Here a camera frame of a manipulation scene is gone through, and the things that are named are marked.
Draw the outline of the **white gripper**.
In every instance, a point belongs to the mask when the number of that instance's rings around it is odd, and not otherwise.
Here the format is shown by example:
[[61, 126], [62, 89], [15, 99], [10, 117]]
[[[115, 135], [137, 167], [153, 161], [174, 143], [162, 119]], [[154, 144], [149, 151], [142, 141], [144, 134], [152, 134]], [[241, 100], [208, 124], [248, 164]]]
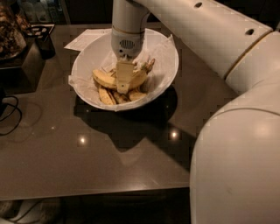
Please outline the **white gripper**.
[[[135, 59], [143, 49], [145, 30], [137, 33], [122, 31], [115, 27], [111, 30], [111, 46], [117, 58]], [[117, 92], [127, 94], [132, 80], [134, 65], [131, 61], [120, 60], [116, 63]]]

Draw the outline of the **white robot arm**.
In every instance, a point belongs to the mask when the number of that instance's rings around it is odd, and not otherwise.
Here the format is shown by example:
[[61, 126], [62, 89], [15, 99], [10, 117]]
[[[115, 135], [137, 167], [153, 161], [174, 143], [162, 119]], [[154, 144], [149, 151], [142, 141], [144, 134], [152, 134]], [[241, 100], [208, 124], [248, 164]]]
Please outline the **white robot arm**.
[[216, 76], [190, 163], [192, 224], [280, 224], [279, 34], [216, 0], [113, 0], [112, 47], [135, 58], [152, 13]]

